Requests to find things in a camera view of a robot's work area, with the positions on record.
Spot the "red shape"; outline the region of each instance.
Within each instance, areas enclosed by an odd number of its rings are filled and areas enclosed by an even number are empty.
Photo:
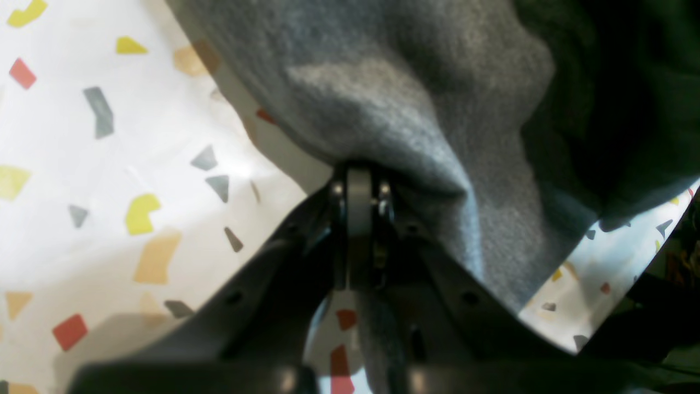
[[[348,355],[345,345],[340,345],[330,352],[330,392],[331,394],[352,394],[355,386],[350,379]]]
[[[258,118],[272,123],[273,125],[277,125],[277,122],[275,122],[272,116],[270,116],[270,114],[268,114],[264,109],[260,108],[255,114],[258,115]]]
[[[357,313],[355,311],[341,309],[335,315],[338,317],[338,324],[343,331],[352,328],[357,323]]]
[[[72,315],[63,323],[53,328],[53,336],[61,345],[63,351],[69,351],[88,333],[83,317],[79,314]]]
[[[15,60],[15,64],[12,65],[10,75],[15,79],[15,81],[22,85],[24,89],[31,88],[31,86],[34,85],[34,82],[36,82],[36,76],[34,76],[34,73],[32,73],[25,62],[23,62],[19,57],[17,60]]]

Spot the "gray fleece fabric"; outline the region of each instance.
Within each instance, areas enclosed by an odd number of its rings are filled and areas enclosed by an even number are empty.
[[[685,102],[663,78],[698,96],[700,62],[669,44],[685,34],[695,50],[695,33],[661,34],[657,57],[645,43],[649,20],[677,26],[688,4],[186,2],[287,134],[328,163],[401,174],[448,253],[512,311],[596,220],[613,229],[697,177],[698,159],[667,159],[700,145],[698,114],[659,115]]]

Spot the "gray shape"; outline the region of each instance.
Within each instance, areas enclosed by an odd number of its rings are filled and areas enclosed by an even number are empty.
[[[164,304],[176,319],[187,318],[195,314],[195,312],[182,301],[168,300]]]
[[[666,229],[671,225],[671,223],[673,223],[673,220],[669,219],[657,226],[657,230],[659,230],[664,239],[666,239]]]
[[[557,305],[554,302],[545,302],[542,305],[542,309],[544,309],[545,311],[556,312]]]
[[[98,86],[83,90],[97,120],[95,121],[94,136],[98,140],[114,133],[114,114],[107,99]]]
[[[209,145],[204,148],[204,150],[201,151],[197,157],[192,159],[190,164],[204,171],[209,171],[210,169],[216,167],[218,162],[216,161],[216,156],[214,156],[214,147]]]
[[[233,251],[238,253],[243,249],[243,242],[241,242],[238,237],[236,237],[236,234],[233,234],[233,231],[229,229],[228,227],[225,227],[223,229],[223,232],[226,233],[226,237],[228,238],[228,242],[231,244],[231,247],[233,247]]]
[[[573,341],[576,344],[576,351],[581,351],[581,349],[583,349],[583,347],[588,343],[588,337],[583,335],[574,335]]]
[[[255,201],[260,203],[260,191],[258,190],[258,187],[256,186],[256,183],[251,181],[251,188],[253,189],[253,194],[255,194]]]
[[[228,175],[206,178],[205,181],[224,203],[228,202]]]
[[[76,229],[82,227],[83,222],[85,222],[85,218],[88,217],[88,214],[90,213],[90,211],[86,210],[85,208],[80,208],[75,205],[69,205],[68,211],[71,214],[71,218],[73,219],[73,224],[75,225]]]

